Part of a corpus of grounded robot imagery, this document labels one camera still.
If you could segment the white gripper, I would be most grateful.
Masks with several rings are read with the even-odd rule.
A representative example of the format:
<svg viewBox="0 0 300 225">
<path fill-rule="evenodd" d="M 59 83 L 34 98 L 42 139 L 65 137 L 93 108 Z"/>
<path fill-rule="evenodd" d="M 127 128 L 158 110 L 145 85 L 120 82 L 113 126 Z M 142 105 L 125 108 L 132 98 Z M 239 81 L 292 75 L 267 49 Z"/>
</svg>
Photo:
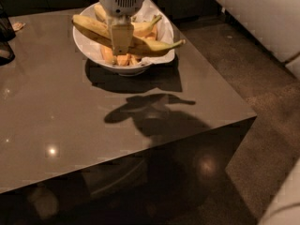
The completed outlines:
<svg viewBox="0 0 300 225">
<path fill-rule="evenodd" d="M 129 16 L 135 15 L 143 6 L 143 0 L 99 0 L 110 15 L 107 19 L 112 41 L 112 53 L 125 55 L 131 45 L 134 26 Z"/>
</svg>

